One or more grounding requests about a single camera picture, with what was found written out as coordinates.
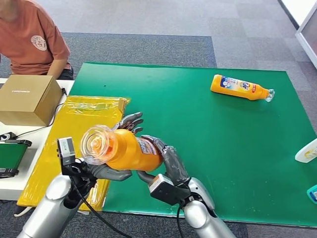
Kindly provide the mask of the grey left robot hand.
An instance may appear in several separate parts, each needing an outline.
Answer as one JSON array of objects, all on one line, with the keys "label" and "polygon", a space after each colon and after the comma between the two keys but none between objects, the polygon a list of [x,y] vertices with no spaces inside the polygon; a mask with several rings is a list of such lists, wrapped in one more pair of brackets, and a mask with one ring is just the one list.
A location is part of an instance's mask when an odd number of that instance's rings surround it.
[{"label": "grey left robot hand", "polygon": [[[123,119],[117,122],[114,125],[112,130],[115,129],[128,129],[133,133],[137,133],[143,130],[143,127],[138,127],[138,124],[142,123],[143,120],[141,118],[142,112],[137,112],[134,114],[129,114]],[[88,165],[88,170],[97,179],[108,179],[111,181],[124,181],[131,176],[132,172],[131,170],[114,170],[109,167],[106,164],[102,165]]]}]

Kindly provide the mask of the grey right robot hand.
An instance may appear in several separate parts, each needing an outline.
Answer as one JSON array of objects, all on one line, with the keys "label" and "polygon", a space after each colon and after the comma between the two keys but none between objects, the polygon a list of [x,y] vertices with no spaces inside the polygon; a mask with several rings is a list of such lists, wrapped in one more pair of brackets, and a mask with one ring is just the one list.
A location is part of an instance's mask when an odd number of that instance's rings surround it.
[{"label": "grey right robot hand", "polygon": [[157,137],[141,135],[140,138],[151,142],[156,148],[165,167],[165,176],[171,179],[174,185],[186,183],[191,178],[174,147],[168,145]]}]

